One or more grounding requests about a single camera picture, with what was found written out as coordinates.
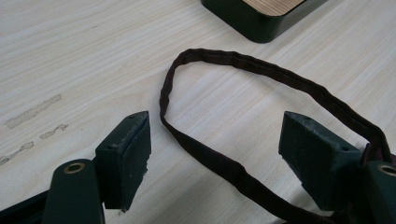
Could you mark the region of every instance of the strap loop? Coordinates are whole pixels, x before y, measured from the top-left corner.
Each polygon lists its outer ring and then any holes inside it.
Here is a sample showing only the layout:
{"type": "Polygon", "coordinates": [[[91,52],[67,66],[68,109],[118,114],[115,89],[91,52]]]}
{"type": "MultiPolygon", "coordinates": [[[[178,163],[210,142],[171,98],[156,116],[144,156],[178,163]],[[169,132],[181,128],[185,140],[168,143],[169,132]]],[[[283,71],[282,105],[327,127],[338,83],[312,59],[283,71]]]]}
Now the strap loop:
{"type": "Polygon", "coordinates": [[[386,136],[381,129],[361,117],[347,104],[332,96],[324,87],[275,64],[267,63],[237,52],[187,49],[174,60],[163,83],[160,97],[160,117],[163,125],[176,138],[180,145],[202,165],[233,184],[243,195],[273,215],[290,223],[335,223],[330,217],[321,217],[286,202],[265,187],[259,180],[249,175],[240,163],[231,160],[178,131],[166,121],[165,114],[169,105],[169,94],[173,88],[173,79],[177,67],[199,61],[230,65],[257,75],[270,77],[291,88],[306,92],[349,129],[369,141],[370,144],[367,145],[361,158],[362,165],[365,165],[367,161],[392,162],[393,155],[390,154],[386,136]]]}

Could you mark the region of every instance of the tabletop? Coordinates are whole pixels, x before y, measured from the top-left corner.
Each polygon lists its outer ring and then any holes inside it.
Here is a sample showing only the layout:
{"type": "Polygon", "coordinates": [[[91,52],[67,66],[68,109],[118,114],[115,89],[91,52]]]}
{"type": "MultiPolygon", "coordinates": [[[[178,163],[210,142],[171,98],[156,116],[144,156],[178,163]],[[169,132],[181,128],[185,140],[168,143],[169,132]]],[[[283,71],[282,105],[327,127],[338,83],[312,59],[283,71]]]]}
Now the tabletop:
{"type": "MultiPolygon", "coordinates": [[[[238,51],[325,86],[379,126],[396,152],[396,1],[328,1],[268,44],[245,39],[198,0],[0,1],[0,210],[92,159],[126,116],[147,110],[152,153],[131,209],[107,223],[281,223],[192,158],[159,119],[176,56],[238,51]]],[[[239,161],[288,202],[320,212],[277,154],[284,111],[364,148],[304,93],[229,66],[177,69],[168,120],[239,161]]]]}

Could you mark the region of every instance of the scuff mark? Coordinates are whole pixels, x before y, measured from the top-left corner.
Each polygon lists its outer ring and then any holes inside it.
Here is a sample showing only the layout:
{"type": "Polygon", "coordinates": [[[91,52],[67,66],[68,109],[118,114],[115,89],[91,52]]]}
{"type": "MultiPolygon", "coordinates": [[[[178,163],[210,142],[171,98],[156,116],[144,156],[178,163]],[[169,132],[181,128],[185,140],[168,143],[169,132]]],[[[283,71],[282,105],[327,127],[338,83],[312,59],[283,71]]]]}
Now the scuff mark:
{"type": "Polygon", "coordinates": [[[23,146],[21,146],[21,148],[20,148],[18,151],[14,152],[14,153],[12,153],[12,154],[10,154],[10,155],[8,155],[8,156],[2,156],[2,157],[0,157],[0,166],[1,166],[1,165],[4,165],[4,164],[6,164],[8,161],[14,159],[14,157],[16,157],[16,156],[18,155],[18,153],[20,153],[20,152],[22,152],[22,151],[24,151],[24,150],[26,150],[26,149],[30,149],[30,148],[32,148],[32,147],[34,147],[34,146],[35,146],[35,143],[34,143],[34,142],[25,143],[25,144],[23,144],[23,146]]]}
{"type": "Polygon", "coordinates": [[[53,105],[54,103],[56,103],[60,100],[62,100],[62,96],[61,96],[61,94],[58,94],[58,95],[50,98],[49,100],[44,101],[43,103],[41,103],[29,110],[26,110],[25,112],[23,112],[16,118],[7,120],[5,124],[8,126],[9,129],[13,129],[13,128],[17,127],[18,125],[22,124],[23,122],[25,122],[26,120],[34,118],[41,111],[47,109],[50,105],[53,105]]]}
{"type": "Polygon", "coordinates": [[[41,139],[49,138],[49,137],[53,136],[56,133],[56,131],[58,131],[59,129],[61,129],[62,131],[66,130],[66,128],[68,126],[69,126],[68,124],[60,124],[53,131],[41,134],[40,138],[41,139]]]}

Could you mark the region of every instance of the wooden table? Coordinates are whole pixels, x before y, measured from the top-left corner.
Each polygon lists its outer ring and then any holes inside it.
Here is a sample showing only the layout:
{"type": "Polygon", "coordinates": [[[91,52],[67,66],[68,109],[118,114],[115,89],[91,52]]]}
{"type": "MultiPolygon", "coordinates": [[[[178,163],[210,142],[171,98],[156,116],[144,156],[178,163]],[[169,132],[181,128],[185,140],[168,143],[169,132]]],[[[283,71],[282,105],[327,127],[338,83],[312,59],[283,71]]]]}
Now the wooden table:
{"type": "MultiPolygon", "coordinates": [[[[378,125],[396,151],[396,1],[332,0],[269,44],[246,40],[200,1],[1,1],[0,210],[49,188],[56,167],[94,157],[127,115],[150,113],[152,154],[129,212],[107,223],[280,223],[189,156],[159,121],[159,95],[185,49],[234,50],[325,86],[378,125]]],[[[366,141],[306,94],[231,67],[177,70],[168,118],[318,212],[277,154],[283,112],[357,148],[366,141]]]]}

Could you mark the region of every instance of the fabric strap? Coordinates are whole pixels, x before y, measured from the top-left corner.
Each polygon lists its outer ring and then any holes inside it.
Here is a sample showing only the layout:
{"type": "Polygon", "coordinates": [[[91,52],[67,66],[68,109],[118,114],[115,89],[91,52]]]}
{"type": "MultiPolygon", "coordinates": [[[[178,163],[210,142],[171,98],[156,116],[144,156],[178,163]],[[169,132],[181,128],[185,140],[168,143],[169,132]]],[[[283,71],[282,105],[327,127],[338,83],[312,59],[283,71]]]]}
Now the fabric strap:
{"type": "Polygon", "coordinates": [[[324,87],[275,64],[237,52],[187,49],[174,60],[163,83],[160,97],[160,117],[163,125],[198,162],[230,182],[243,195],[271,214],[290,223],[335,223],[335,220],[331,217],[322,217],[286,202],[265,187],[259,180],[249,175],[240,163],[180,132],[166,121],[165,114],[169,105],[169,94],[173,88],[173,79],[177,67],[199,61],[230,65],[257,75],[269,77],[298,91],[306,92],[349,129],[367,139],[369,144],[367,144],[361,157],[363,166],[368,161],[396,162],[395,157],[390,153],[386,136],[381,129],[361,117],[347,104],[332,96],[324,87]]]}

